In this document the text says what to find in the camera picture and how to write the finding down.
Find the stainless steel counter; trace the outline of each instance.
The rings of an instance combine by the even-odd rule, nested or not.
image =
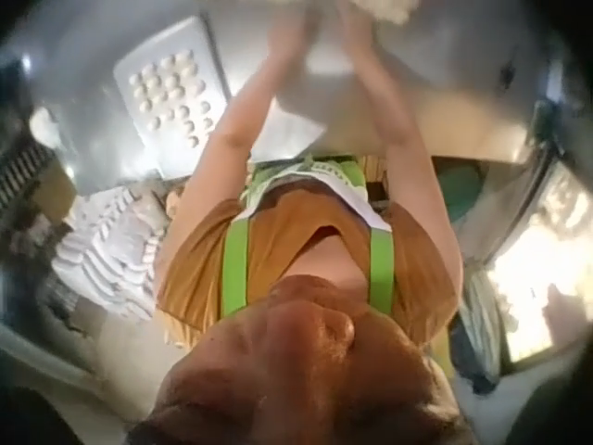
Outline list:
[[[405,27],[380,25],[386,59],[410,94],[433,155],[526,159],[526,127],[547,65],[520,3],[425,2]],[[81,194],[160,176],[113,79],[117,61],[142,41],[188,15],[207,12],[232,94],[267,52],[268,5],[236,0],[127,0],[125,5],[48,1],[8,44],[31,61],[33,97],[58,120],[64,142],[59,156]],[[323,151],[381,150],[339,47],[331,2],[323,5],[327,23],[307,70],[274,101],[254,161],[289,159],[311,145]],[[498,72],[513,54],[514,82],[497,96]],[[193,167],[187,166],[188,174]]]

